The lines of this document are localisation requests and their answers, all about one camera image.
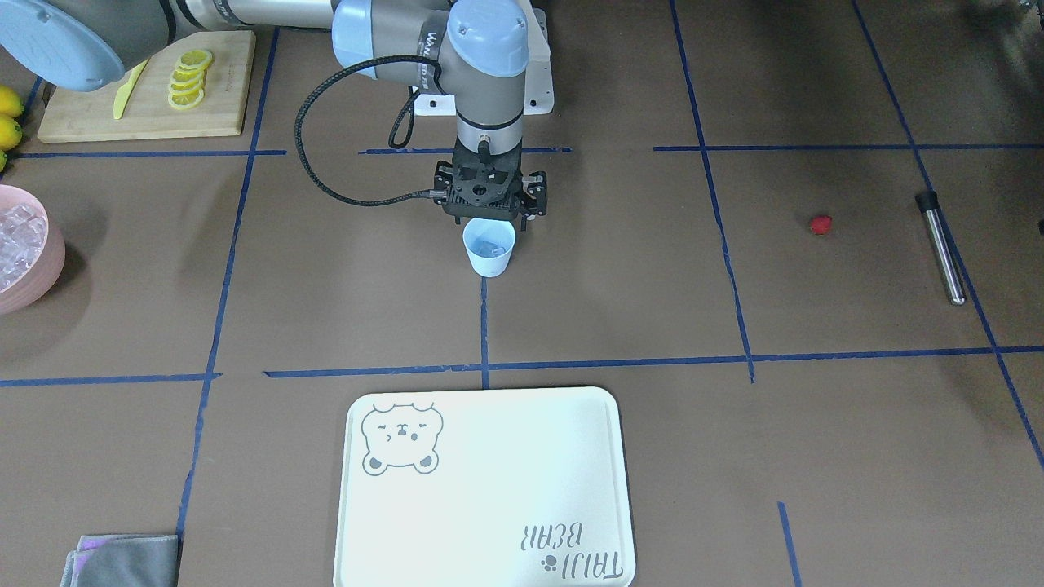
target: bear illustration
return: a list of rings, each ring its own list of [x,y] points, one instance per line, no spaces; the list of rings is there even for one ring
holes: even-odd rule
[[[443,430],[443,415],[434,406],[420,408],[394,404],[386,409],[375,405],[362,419],[366,456],[362,468],[377,476],[388,467],[413,467],[428,474],[438,466],[435,443]]]

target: black cap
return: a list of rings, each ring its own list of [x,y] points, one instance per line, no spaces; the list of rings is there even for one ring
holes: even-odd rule
[[[933,191],[917,194],[917,207],[921,209],[921,212],[939,210],[939,194]]]

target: black cable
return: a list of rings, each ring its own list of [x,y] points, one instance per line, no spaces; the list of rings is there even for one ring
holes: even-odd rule
[[[170,7],[170,0],[160,0],[160,8],[167,19],[167,45],[174,42],[177,34],[177,21],[174,20],[174,9]]]
[[[307,98],[305,98],[304,103],[301,104],[301,110],[298,111],[298,117],[293,121],[293,142],[298,147],[298,158],[301,160],[301,165],[305,168],[305,172],[308,173],[308,177],[312,180],[312,183],[315,184],[315,186],[318,187],[321,190],[326,192],[327,195],[333,197],[334,199],[343,202],[345,204],[351,204],[352,206],[364,206],[364,207],[388,206],[389,204],[398,204],[400,202],[405,202],[407,199],[426,198],[430,196],[430,193],[428,191],[411,191],[409,193],[400,195],[398,197],[390,197],[387,199],[375,199],[375,201],[355,199],[352,197],[348,197],[346,195],[341,195],[336,191],[334,191],[329,186],[327,186],[325,183],[323,183],[323,180],[319,180],[318,175],[315,174],[315,171],[312,170],[311,164],[308,163],[308,155],[305,152],[305,143],[301,138],[301,127],[305,122],[305,116],[308,114],[308,111],[312,108],[312,104],[315,103],[315,100],[318,99],[318,97],[322,96],[324,92],[329,90],[331,86],[348,77],[349,75],[362,71],[363,69],[394,64],[394,63],[420,63],[420,64],[427,64],[433,67],[434,79],[436,86],[438,84],[438,77],[440,75],[442,75],[443,72],[442,66],[438,65],[438,62],[430,60],[428,57],[422,57],[421,55],[388,55],[386,57],[366,60],[364,62],[357,63],[351,67],[346,67],[345,69],[328,77],[326,81],[319,84],[314,90],[312,90],[312,93],[309,94]],[[408,101],[406,105],[403,107],[403,111],[405,111],[407,107],[412,105],[413,103],[412,100]],[[404,116],[405,113],[400,112],[399,121],[401,121],[402,117]]]
[[[402,110],[399,111],[399,116],[395,118],[395,124],[392,125],[392,132],[388,133],[388,146],[392,148],[405,148],[409,144],[409,139],[413,137],[413,119],[417,117],[416,104],[418,96],[421,95],[421,90],[406,90],[406,93],[408,94],[406,103],[402,104]],[[395,136],[399,134],[399,125],[402,124],[402,119],[407,114],[409,114],[409,124],[406,126],[406,138],[401,143],[397,143],[395,142]]]

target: blue tape line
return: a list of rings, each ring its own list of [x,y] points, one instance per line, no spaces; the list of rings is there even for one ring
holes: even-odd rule
[[[1044,353],[1044,345],[1026,345],[1020,347],[997,347],[1002,354]]]
[[[479,330],[481,332],[481,349],[482,349],[482,389],[490,389],[490,343],[489,343],[489,310],[488,310],[488,300],[489,300],[489,286],[487,284],[487,279],[482,278],[482,288],[481,288],[481,313],[479,316]]]
[[[572,152],[571,147],[522,147],[522,152],[532,154],[532,152]],[[359,155],[452,155],[452,148],[437,147],[437,148],[367,148],[360,150]]]
[[[862,10],[859,9],[859,2],[857,0],[852,0],[852,9],[855,10],[855,16],[859,20],[859,27],[862,29],[862,34],[867,39],[867,45],[870,46],[870,52],[874,55],[874,63],[877,64],[877,72],[881,74],[881,81],[884,83],[884,89],[888,91],[888,98],[892,99],[892,105],[896,109],[896,115],[899,117],[899,123],[903,127],[903,133],[906,134],[906,140],[909,142],[910,150],[914,151],[914,159],[917,160],[917,166],[921,170],[921,177],[924,179],[924,185],[929,190],[933,191],[935,188],[931,185],[931,179],[928,177],[928,170],[924,167],[924,161],[921,159],[921,152],[918,150],[918,145],[914,141],[914,134],[910,132],[910,126],[906,122],[906,115],[903,114],[903,109],[899,105],[899,98],[896,97],[896,91],[892,88],[892,81],[888,80],[888,74],[884,70],[884,62],[881,61],[881,55],[877,52],[877,45],[874,44],[874,38],[870,34],[870,28],[867,27],[867,21],[862,18]]]
[[[523,371],[537,369],[596,369],[604,367],[658,367],[665,365],[715,365],[748,362],[743,355],[666,357],[666,358],[620,358],[600,360],[533,360],[523,362],[493,362],[490,371]]]
[[[868,145],[708,145],[711,151],[730,150],[909,150],[909,145],[868,144]],[[701,150],[698,145],[664,145],[652,147],[654,151]]]
[[[361,367],[354,369],[307,369],[301,371],[265,371],[272,379],[301,377],[355,377],[360,375],[413,375],[418,373],[467,373],[481,371],[481,365],[423,365],[414,367]]]
[[[963,349],[909,349],[899,351],[852,351],[840,353],[793,353],[777,355],[754,355],[758,362],[801,361],[801,360],[844,360],[853,358],[898,358],[924,356],[963,356],[989,355],[993,349],[989,347],[970,347]]]
[[[786,513],[786,503],[777,501],[780,510],[780,524],[783,525],[783,540],[786,541],[786,554],[790,559],[790,574],[793,576],[793,587],[801,587],[801,569],[798,567],[798,551],[793,547],[793,536],[790,534],[790,518]]]
[[[1004,362],[1004,357],[999,352],[997,353],[997,365],[1000,367],[1000,374],[1004,377],[1004,384],[1007,385],[1007,393],[1012,396],[1012,403],[1015,404],[1015,412],[1019,415],[1019,420],[1022,422],[1022,427],[1026,431],[1026,437],[1029,439],[1029,446],[1034,449],[1034,454],[1037,455],[1037,464],[1040,465],[1041,470],[1044,470],[1044,451],[1041,450],[1040,440],[1037,439],[1037,432],[1034,431],[1034,425],[1029,422],[1029,417],[1026,415],[1026,408],[1022,404],[1022,398],[1019,397],[1019,391],[1015,388],[1015,381],[1012,380],[1012,374],[1007,371],[1007,363]]]
[[[1044,345],[1027,347],[1001,347],[1007,353],[1041,353]],[[967,356],[993,354],[990,347],[966,347],[951,349],[907,349],[893,351],[851,351],[838,353],[791,353],[752,355],[755,362],[781,362],[806,360],[846,360],[875,358],[904,358],[929,356]],[[356,375],[402,375],[412,373],[446,373],[468,371],[527,371],[541,369],[598,369],[612,367],[659,367],[670,365],[720,365],[746,362],[744,355],[692,356],[692,357],[651,357],[591,360],[535,360],[518,362],[487,362],[472,365],[426,365],[409,367],[362,367],[351,369],[313,369],[302,371],[265,371],[264,374],[274,379],[296,377],[342,377]]]
[[[129,159],[135,157],[255,157],[283,156],[286,150],[141,150],[141,151],[99,151],[99,152],[22,152],[13,159],[58,159],[75,157],[82,159]]]
[[[0,388],[43,388],[54,385],[113,385],[120,383],[157,383],[169,381],[203,381],[205,373],[179,375],[115,375],[101,377],[47,377],[40,379],[0,379]]]
[[[258,101],[257,117],[254,121],[254,137],[251,140],[251,152],[246,156],[246,169],[243,171],[243,186],[239,191],[239,206],[236,209],[236,221],[232,229],[232,242],[229,244],[229,258],[224,265],[224,280],[221,284],[221,297],[217,304],[217,316],[214,320],[214,338],[210,346],[210,355],[207,358],[207,377],[203,382],[203,391],[199,394],[199,409],[196,412],[196,423],[194,441],[192,445],[192,465],[189,467],[188,475],[185,477],[185,487],[182,489],[182,502],[177,510],[176,533],[179,540],[185,536],[185,520],[188,517],[189,501],[192,498],[192,484],[195,480],[196,464],[199,461],[199,445],[203,442],[204,414],[207,412],[207,404],[210,402],[211,383],[214,367],[217,363],[217,349],[221,343],[221,329],[224,324],[224,310],[229,303],[229,289],[232,285],[232,271],[236,262],[236,242],[239,240],[239,229],[243,224],[243,209],[246,207],[246,194],[251,187],[251,177],[254,173],[254,159],[257,150],[258,137],[261,134],[261,120],[264,116],[264,107],[268,97],[268,85],[271,81],[271,70],[276,63],[276,48],[279,46],[279,28],[272,32],[271,46],[268,48],[268,63],[265,66],[264,81],[261,84],[261,97]]]
[[[692,87],[692,76],[689,74],[689,57],[685,52],[685,42],[682,40],[682,25],[678,20],[678,5],[670,0],[670,16],[674,21],[674,38],[678,41],[678,52],[682,58],[682,71],[685,73],[685,85],[689,92],[689,105],[692,108],[692,122],[696,125],[696,138],[699,141],[699,155],[704,160],[704,173],[707,175],[707,188],[711,194],[711,207],[714,209],[714,221],[717,222],[721,235],[721,256],[725,268],[732,284],[732,299],[736,305],[736,323],[739,326],[739,336],[743,343],[743,354],[746,356],[746,370],[751,383],[755,382],[754,360],[751,358],[751,341],[746,335],[746,321],[743,320],[743,306],[739,301],[739,288],[736,285],[736,274],[732,268],[732,257],[729,254],[729,239],[726,237],[725,222],[721,220],[721,209],[718,206],[717,190],[714,188],[714,173],[711,171],[711,160],[707,152],[707,140],[704,138],[704,126],[699,120],[699,108],[696,104],[696,92]]]
[[[971,143],[971,144],[918,144],[917,148],[919,150],[1007,150],[1007,149],[1028,149],[1037,150],[1044,149],[1044,144],[1024,144],[1024,143],[1009,143],[1009,144],[989,144],[989,143]]]
[[[29,115],[29,109],[35,103],[37,94],[40,93],[40,85],[43,83],[44,78],[38,75],[37,80],[32,83],[32,89],[29,90],[29,95],[25,98],[25,112],[22,113],[19,120],[25,120],[25,117]]]
[[[865,144],[865,145],[707,145],[707,150],[1006,150],[1044,149],[1044,144]],[[656,152],[697,151],[699,145],[661,145],[652,147]]]

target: white tray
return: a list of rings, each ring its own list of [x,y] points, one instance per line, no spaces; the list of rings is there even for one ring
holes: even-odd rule
[[[349,409],[336,587],[634,577],[620,418],[604,390],[371,394]]]

